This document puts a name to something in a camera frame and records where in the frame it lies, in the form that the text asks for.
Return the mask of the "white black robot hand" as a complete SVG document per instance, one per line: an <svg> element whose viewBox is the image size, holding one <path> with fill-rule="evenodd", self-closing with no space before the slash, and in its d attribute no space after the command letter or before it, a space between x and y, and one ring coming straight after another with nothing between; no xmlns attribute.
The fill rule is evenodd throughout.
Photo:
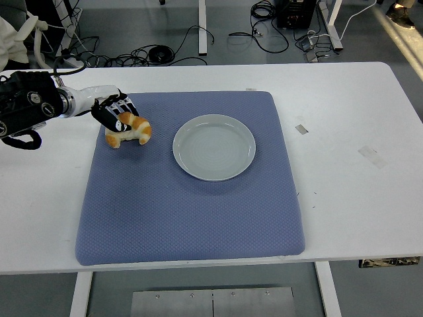
<svg viewBox="0 0 423 317"><path fill-rule="evenodd" d="M128 123L118 119L129 112L138 116L138 111L129 96L112 85L88 87L75 90L69 104L69 115L78 116L89 112L94 119L113 132L129 131Z"/></svg>

